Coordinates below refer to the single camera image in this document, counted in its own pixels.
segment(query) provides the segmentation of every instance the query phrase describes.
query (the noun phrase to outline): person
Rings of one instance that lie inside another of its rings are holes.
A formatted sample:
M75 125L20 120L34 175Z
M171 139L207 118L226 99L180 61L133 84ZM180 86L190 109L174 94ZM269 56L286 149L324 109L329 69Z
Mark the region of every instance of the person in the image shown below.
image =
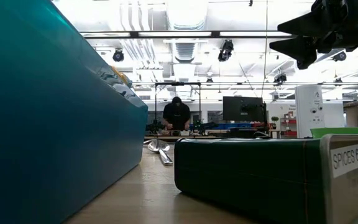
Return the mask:
M172 103L164 107L163 124L168 130L187 130L190 127L190 109L181 102L179 97L174 97Z

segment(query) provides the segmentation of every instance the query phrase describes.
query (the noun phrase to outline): black cap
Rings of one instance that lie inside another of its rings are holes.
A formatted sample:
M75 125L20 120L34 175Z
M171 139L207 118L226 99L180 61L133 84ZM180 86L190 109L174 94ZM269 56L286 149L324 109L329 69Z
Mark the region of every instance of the black cap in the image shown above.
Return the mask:
M181 99L177 96L175 96L173 99L172 99L172 103L181 103Z

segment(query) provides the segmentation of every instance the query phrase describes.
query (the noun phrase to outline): ceiling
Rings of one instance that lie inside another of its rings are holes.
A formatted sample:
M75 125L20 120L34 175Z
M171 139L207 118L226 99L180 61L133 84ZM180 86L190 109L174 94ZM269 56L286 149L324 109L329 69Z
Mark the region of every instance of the ceiling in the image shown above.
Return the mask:
M124 30L123 22L128 22L128 28L131 30L144 29L145 26L136 26L131 20L131 9L135 6L135 2L140 2L140 6L147 7L147 22L151 30L168 30L167 9L171 6L172 1L180 2L184 9L175 8L175 10L182 13L186 19L191 19L192 15L197 15L198 11L201 13L201 7L191 5L194 0L168 0L168 2L161 0L55 0L53 2L80 32L84 32L122 31ZM314 1L254 0L252 7L249 7L249 1L241 0L209 0L207 3L204 30L258 31L265 35L264 30L277 30L277 25L280 23L309 12ZM319 62L313 64L309 69L301 71L296 68L296 62L294 63L291 58L269 49L269 43L279 39L265 38L263 35L261 38L255 39L233 39L234 52L226 62L218 61L219 49L224 43L224 39L201 39L202 42L196 45L194 51L195 59L192 61L194 69L183 66L175 67L179 63L175 60L173 44L169 43L169 37L152 41L154 56L158 60L161 70L150 69L150 67L149 69L137 69L139 68L139 60L131 59L119 39L89 39L88 42L108 64L114 65L133 82L137 83L175 81L178 80L179 75L177 74L179 73L185 73L189 82L205 82L207 76L209 76L213 78L215 83L272 83L274 76L285 73L288 83L331 83L335 81L335 77L342 78L344 83L358 83L358 49L347 53L347 59L343 62L334 62L332 60L334 54L326 59L323 59L324 55L319 55L318 58L321 57ZM123 47L124 61L115 62L112 59L113 53L116 49ZM146 54L143 47L140 50L143 54ZM218 100L223 95L242 95L263 96L265 99L271 99L271 94L279 93L280 97L285 98L292 95L296 87L295 85L262 86L256 84L253 86L252 84L241 86L209 85L203 87L202 97L203 99ZM327 85L323 88L325 99L342 99L343 94L349 97L358 96L358 85ZM135 86L135 91L138 95L151 95L151 99L154 98L154 88ZM169 100L178 95L178 92L187 92L187 95L180 96L198 99L197 93L190 87L159 90L158 99Z

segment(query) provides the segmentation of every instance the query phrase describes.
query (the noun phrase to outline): white ceiling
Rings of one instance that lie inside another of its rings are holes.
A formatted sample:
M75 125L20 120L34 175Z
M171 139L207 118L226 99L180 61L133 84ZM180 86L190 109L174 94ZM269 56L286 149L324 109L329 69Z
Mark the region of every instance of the white ceiling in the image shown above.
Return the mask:
M177 0L184 4L189 0ZM122 30L119 22L122 4L128 0L59 0L54 1L59 10L70 20L79 31L117 31ZM161 0L144 0L149 5L149 26L152 30L167 30L166 4ZM254 0L254 5L249 7L249 1L240 0L209 0L208 13L206 17L205 30L277 30L277 25L306 14L310 11L313 0ZM269 43L278 39L233 39L234 53L227 62L218 62L219 48L224 40L207 39L207 43L198 44L195 61L202 63L197 65L195 74L191 74L189 81L206 81L206 73L212 72L214 82L263 82L264 74L267 75L268 82L272 82L274 75L280 72L287 74L288 82L333 82L335 75L342 77L343 82L358 82L358 49L352 53L347 53L347 60L344 62L333 62L323 60L312 65L307 70L299 71L296 66L288 66L293 60L286 55L269 49ZM139 77L132 73L136 62L131 60L127 52L124 51L125 60L114 62L112 54L116 48L122 48L117 39L91 39L89 43L98 52L103 52L102 58L107 63L114 65L118 70L123 71L133 82L139 82ZM154 39L156 58L162 63L163 77L172 80L170 76L173 72L173 62L171 45L163 42L162 39ZM142 74L142 81L147 81L150 74L141 70L137 73ZM217 89L220 86L209 86L208 88ZM324 95L325 98L340 98L342 93L355 91L358 86L347 86L337 88ZM283 86L283 88L265 87L264 98L271 98L269 94L274 91L282 93L293 93L294 86ZM221 95L261 95L260 90L203 90L205 98L220 98ZM162 98L171 98L172 94L166 93Z

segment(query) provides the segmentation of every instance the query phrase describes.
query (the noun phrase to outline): spoon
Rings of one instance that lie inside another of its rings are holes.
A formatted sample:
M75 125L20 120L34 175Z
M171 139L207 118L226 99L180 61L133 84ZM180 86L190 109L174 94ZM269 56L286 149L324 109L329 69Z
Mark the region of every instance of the spoon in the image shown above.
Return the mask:
M165 141L161 141L159 139L153 139L143 142L143 144L147 144L147 143L148 143L147 148L150 151L160 154L161 162L163 165L165 166L173 165L171 158L169 158L169 156L165 153L170 148L170 146Z

